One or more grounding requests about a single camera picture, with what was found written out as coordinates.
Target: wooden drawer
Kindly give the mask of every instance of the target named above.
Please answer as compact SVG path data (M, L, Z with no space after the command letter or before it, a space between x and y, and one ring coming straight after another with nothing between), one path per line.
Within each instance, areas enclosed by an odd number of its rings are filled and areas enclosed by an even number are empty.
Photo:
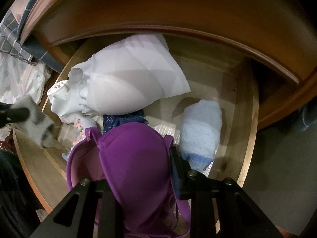
M89 59L109 44L128 35L106 35L87 39L75 52L56 80L66 80L70 69ZM248 58L220 44L199 39L164 35L170 53L182 68L191 92L161 99L145 108L150 126L164 123L180 130L182 114L188 105L199 99L216 100L222 110L222 130L216 158L209 177L232 177L243 185L251 161L258 120L258 89ZM55 137L62 123L51 112L47 99L43 110L55 122ZM23 170L45 209L50 212L68 192L66 162L61 154L65 148L40 149L21 132L14 132L15 146Z

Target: light blue sock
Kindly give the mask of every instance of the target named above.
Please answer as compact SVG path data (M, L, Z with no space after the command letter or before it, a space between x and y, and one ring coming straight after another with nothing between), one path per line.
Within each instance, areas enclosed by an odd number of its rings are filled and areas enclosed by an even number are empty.
M222 126L217 101L201 100L184 110L180 153L192 169L202 171L215 159Z

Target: plaid fabric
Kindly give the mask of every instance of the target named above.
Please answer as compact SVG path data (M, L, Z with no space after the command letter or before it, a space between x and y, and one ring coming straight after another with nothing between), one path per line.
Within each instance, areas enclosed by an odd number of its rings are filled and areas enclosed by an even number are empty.
M37 58L60 73L63 69L62 65L47 52L35 36L30 35L24 44L20 45L20 34L36 1L29 0L19 23L15 20L11 10L6 13L0 24L0 52L10 54L32 65L37 64L34 59Z
M35 36L30 35L21 46L17 37L18 22L15 20L11 10L3 18L0 24L0 52L5 52L32 65L36 65L34 58L44 62L57 72L63 70L62 65L51 56L39 43Z
M23 50L19 42L17 42L18 26L18 22L15 20L11 10L9 10L0 24L0 51L35 65L37 62L32 60L33 55Z

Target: white patterned fabric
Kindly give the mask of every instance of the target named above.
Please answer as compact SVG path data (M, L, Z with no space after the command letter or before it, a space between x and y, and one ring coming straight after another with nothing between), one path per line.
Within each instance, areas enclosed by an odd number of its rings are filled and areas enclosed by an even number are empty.
M0 52L0 102L14 104L30 95L39 104L49 77L44 63L30 65Z

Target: sock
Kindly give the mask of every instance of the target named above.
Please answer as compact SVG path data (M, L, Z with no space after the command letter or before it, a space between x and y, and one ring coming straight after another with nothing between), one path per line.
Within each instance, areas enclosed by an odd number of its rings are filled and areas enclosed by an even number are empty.
M192 169L202 171L214 160L222 126L218 102L201 100L186 107L180 133L180 153Z
M16 124L18 129L40 147L52 147L54 142L52 135L54 122L40 111L32 97L26 96L16 102L11 106L11 109L15 108L28 108L30 111L30 115L26 121Z

